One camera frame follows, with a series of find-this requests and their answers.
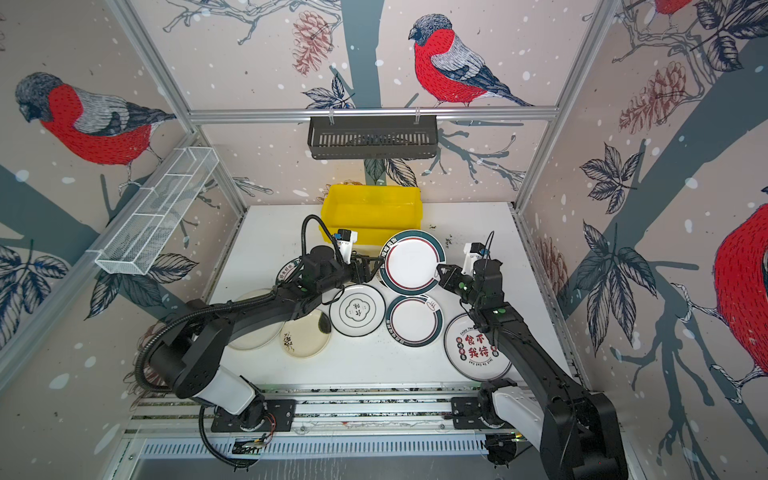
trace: white plate with teal rim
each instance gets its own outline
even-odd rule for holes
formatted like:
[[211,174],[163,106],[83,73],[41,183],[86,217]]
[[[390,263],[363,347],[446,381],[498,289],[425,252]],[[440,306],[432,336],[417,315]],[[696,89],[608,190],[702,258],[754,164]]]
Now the white plate with teal rim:
[[395,298],[386,309],[386,328],[393,339],[405,346],[434,342],[442,330],[442,311],[426,295]]
[[390,238],[381,256],[381,280],[400,295],[422,295],[435,288],[437,265],[445,262],[440,242],[421,230],[405,230]]

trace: wire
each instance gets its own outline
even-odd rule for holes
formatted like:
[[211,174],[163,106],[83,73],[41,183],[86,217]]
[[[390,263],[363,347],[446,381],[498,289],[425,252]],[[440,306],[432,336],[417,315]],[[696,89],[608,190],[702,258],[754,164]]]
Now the wire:
[[230,467],[234,467],[235,470],[237,470],[238,468],[245,468],[247,470],[251,465],[259,461],[258,458],[255,460],[241,460],[239,458],[229,458],[224,456],[218,450],[216,450],[208,440],[208,436],[205,434],[205,425],[203,425],[204,416],[205,416],[205,405],[201,405],[200,413],[197,415],[197,429],[200,430],[200,440],[203,441],[203,445],[205,445],[205,449],[211,455],[221,460],[222,462],[226,463]]

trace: white table surface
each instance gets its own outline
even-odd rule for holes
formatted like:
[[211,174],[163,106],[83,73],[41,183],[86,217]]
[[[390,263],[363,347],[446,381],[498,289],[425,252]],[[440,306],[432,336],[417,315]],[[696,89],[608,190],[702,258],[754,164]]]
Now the white table surface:
[[[210,302],[222,303],[251,290],[270,288],[277,271],[300,255],[300,228],[304,217],[309,214],[319,216],[320,208],[320,205],[251,207]],[[492,256],[503,262],[505,299],[523,315],[533,336],[555,362],[568,371],[507,204],[424,204],[422,229],[442,243],[446,262],[457,265],[464,263],[462,249],[465,243],[485,242],[488,233],[495,230]],[[315,222],[307,228],[306,244],[308,250],[325,244]],[[365,247],[357,245],[356,249],[366,251]],[[387,304],[398,296],[378,280],[373,280],[371,285],[382,293]],[[439,286],[428,295],[441,306],[445,332],[448,322],[463,313],[458,297]],[[323,300],[332,297],[333,292],[328,292]],[[384,322],[373,333],[357,338],[333,330],[326,347],[308,359],[289,356],[275,338],[259,349],[238,351],[226,348],[221,364],[262,387],[436,388],[476,385],[448,361],[442,334],[427,346],[412,348],[397,343]],[[520,380],[514,366],[507,377]]]

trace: red bird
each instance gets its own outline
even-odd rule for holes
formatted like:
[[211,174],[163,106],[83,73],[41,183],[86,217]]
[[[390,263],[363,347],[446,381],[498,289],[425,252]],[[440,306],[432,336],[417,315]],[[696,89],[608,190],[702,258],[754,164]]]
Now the red bird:
[[515,97],[485,66],[485,60],[467,48],[445,15],[424,15],[413,24],[416,78],[425,90],[443,102],[463,103],[476,98],[500,97],[518,105],[531,104]]
[[38,72],[16,86],[18,109],[29,122],[39,119],[72,153],[101,165],[125,165],[128,184],[131,162],[151,147],[159,124],[176,118],[156,108],[140,107],[114,95],[92,94]]
[[[768,194],[768,187],[763,192]],[[717,308],[713,309],[692,303],[685,286],[672,285],[683,290],[688,302],[684,322],[690,309],[720,319],[754,360],[754,368],[741,380],[734,380],[719,365],[710,367],[733,383],[736,397],[729,400],[742,403],[744,384],[768,376],[768,204],[725,237],[715,256],[714,276]]]

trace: plate with chinese characters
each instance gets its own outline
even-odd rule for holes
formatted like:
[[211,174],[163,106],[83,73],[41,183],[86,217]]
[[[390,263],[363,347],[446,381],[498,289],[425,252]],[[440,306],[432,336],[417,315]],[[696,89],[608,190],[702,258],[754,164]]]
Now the plate with chinese characters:
[[364,336],[384,320],[384,297],[370,285],[351,285],[331,304],[331,323],[346,336]]
[[296,358],[305,359],[320,353],[331,338],[331,321],[320,310],[300,319],[285,322],[280,330],[280,345]]
[[395,298],[386,309],[386,328],[393,339],[405,346],[434,342],[442,330],[442,311],[426,295]]
[[469,315],[462,313],[445,328],[445,354],[465,377],[484,382],[503,377],[511,362],[475,328]]
[[421,230],[405,230],[390,238],[381,256],[381,280],[400,295],[422,295],[435,288],[437,265],[445,262],[440,242]]

